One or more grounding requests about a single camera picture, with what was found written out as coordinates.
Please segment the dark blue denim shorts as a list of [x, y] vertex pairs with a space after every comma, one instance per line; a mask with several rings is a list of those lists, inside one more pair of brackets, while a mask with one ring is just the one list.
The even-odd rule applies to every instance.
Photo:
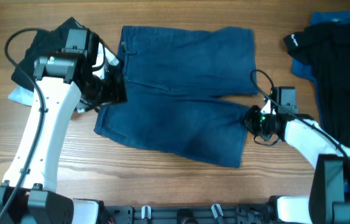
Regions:
[[127, 101], [100, 110], [95, 133], [119, 144], [239, 167], [248, 107], [256, 95], [254, 32], [125, 26], [117, 52]]

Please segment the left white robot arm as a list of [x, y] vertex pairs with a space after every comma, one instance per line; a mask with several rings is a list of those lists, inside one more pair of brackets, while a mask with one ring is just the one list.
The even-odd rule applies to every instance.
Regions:
[[70, 29], [60, 51], [42, 54], [29, 76], [34, 102], [16, 156], [0, 184], [0, 223], [114, 223], [100, 200], [57, 194], [58, 162], [79, 104], [98, 110], [127, 100], [120, 64], [98, 57], [104, 42], [89, 29]]

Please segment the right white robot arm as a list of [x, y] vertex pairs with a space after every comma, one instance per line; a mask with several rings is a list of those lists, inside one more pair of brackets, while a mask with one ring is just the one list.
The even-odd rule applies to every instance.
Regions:
[[243, 125], [255, 137], [294, 147], [314, 168], [308, 196], [273, 196], [269, 220], [278, 223], [350, 223], [350, 148], [341, 145], [306, 114], [298, 114], [295, 90], [278, 87], [254, 105]]

